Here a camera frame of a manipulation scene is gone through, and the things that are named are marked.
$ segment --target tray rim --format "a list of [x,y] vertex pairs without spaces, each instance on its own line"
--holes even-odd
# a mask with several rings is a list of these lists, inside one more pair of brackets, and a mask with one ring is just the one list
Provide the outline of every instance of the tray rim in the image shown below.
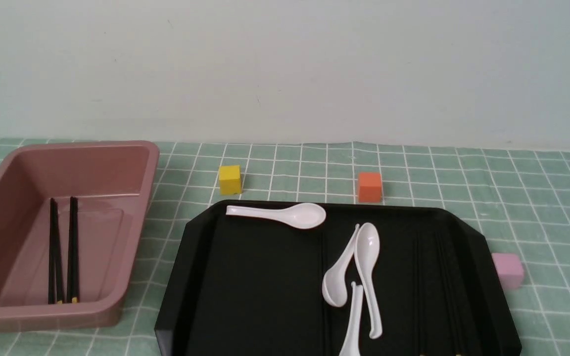
[[[194,217],[192,220],[188,221],[186,228],[184,229],[184,234],[176,255],[176,260],[168,278],[167,289],[165,290],[164,297],[160,306],[160,313],[155,323],[154,331],[158,341],[158,346],[160,347],[161,356],[173,356],[174,351],[174,332],[177,327],[177,320],[181,311],[181,303],[184,301],[186,294],[186,283],[188,283],[188,278],[190,278],[190,271],[194,266],[194,253],[189,252],[196,251],[198,247],[197,244],[201,239],[200,233],[204,230],[204,225],[208,223],[208,219],[215,218],[218,214],[221,214],[220,210],[222,207],[227,205],[243,205],[243,206],[254,206],[272,204],[281,205],[283,207],[290,207],[296,205],[300,202],[296,201],[262,201],[262,200],[222,200],[211,205],[206,210],[201,212],[198,216]],[[344,203],[318,203],[321,207],[357,207],[364,208],[366,210],[385,210],[388,208],[393,208],[394,210],[409,210],[409,211],[423,211],[423,212],[435,212],[439,216],[444,216],[445,218],[452,219],[455,223],[459,225],[459,228],[463,230],[467,235],[477,234],[481,238],[473,239],[475,243],[470,242],[468,239],[469,249],[472,250],[472,256],[476,253],[481,253],[477,250],[483,250],[482,252],[491,256],[487,241],[483,234],[472,226],[468,225],[465,221],[457,217],[452,212],[445,210],[443,208],[437,207],[396,207],[392,205],[362,205],[362,204],[344,204]],[[184,242],[188,243],[188,247],[183,249]],[[180,266],[177,261],[189,261],[190,268],[185,268],[185,266]],[[493,260],[487,259],[487,261],[482,262],[482,269],[476,270],[479,274],[480,289],[486,295],[486,286],[491,289],[489,298],[484,298],[484,304],[491,317],[491,326],[493,327],[494,333],[497,334],[498,340],[504,338],[505,342],[508,342],[508,348],[506,350],[494,350],[498,352],[496,355],[500,355],[502,352],[509,352],[513,354],[520,354],[522,345],[520,342],[520,337],[518,336],[518,331],[516,330],[516,325],[511,316],[511,311],[507,304],[505,298],[505,293],[500,286],[500,281],[498,279],[498,273],[496,271],[496,266]],[[176,282],[176,279],[180,277],[181,281],[179,283],[173,283],[176,285],[175,288],[168,288],[171,281]]]

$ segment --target cube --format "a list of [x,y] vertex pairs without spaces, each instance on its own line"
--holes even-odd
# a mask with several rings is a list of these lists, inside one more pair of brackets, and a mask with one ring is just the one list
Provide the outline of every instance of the cube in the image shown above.
[[360,172],[358,175],[358,201],[379,203],[382,201],[382,175],[379,172]]
[[520,287],[524,279],[523,264],[520,258],[514,253],[492,253],[491,258],[503,289]]
[[221,195],[241,194],[241,167],[239,165],[219,167],[219,192]]

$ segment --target white wall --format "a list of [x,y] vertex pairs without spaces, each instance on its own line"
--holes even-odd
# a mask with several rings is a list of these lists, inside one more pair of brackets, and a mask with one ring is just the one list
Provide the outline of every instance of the white wall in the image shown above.
[[570,0],[0,0],[0,135],[570,148]]

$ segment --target white plastic spoon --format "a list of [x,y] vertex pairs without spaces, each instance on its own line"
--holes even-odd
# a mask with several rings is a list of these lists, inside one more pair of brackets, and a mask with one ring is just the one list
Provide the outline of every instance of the white plastic spoon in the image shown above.
[[362,317],[362,297],[364,296],[362,286],[356,286],[351,282],[353,294],[351,294],[351,313],[349,314],[349,324],[346,327],[344,343],[338,356],[360,356],[360,318]]
[[346,244],[342,255],[337,259],[335,264],[325,272],[323,277],[323,298],[330,306],[342,307],[346,304],[349,295],[346,291],[346,282],[344,281],[344,273],[351,262],[353,251],[355,251],[355,237],[358,234],[359,223],[355,224],[355,230],[351,239]]
[[295,228],[313,228],[325,221],[327,212],[320,205],[300,203],[285,209],[261,209],[228,205],[228,216],[258,217],[287,223]]
[[378,299],[373,288],[373,268],[380,254],[380,235],[377,228],[370,222],[364,223],[355,238],[355,266],[360,273],[364,286],[369,316],[371,317],[371,332],[369,338],[377,339],[382,335],[382,318]]

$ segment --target grid pattern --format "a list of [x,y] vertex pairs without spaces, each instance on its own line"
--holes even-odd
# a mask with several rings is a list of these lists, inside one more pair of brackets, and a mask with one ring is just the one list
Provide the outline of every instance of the grid pattern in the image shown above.
[[[0,139],[0,162],[25,144]],[[233,199],[355,203],[358,172],[380,172],[384,205],[445,208],[492,252],[516,253],[523,286],[506,293],[523,355],[570,356],[570,152],[340,144],[158,142],[152,203],[120,323],[0,334],[0,355],[156,356],[153,325],[184,226],[217,201],[220,165],[240,165]]]

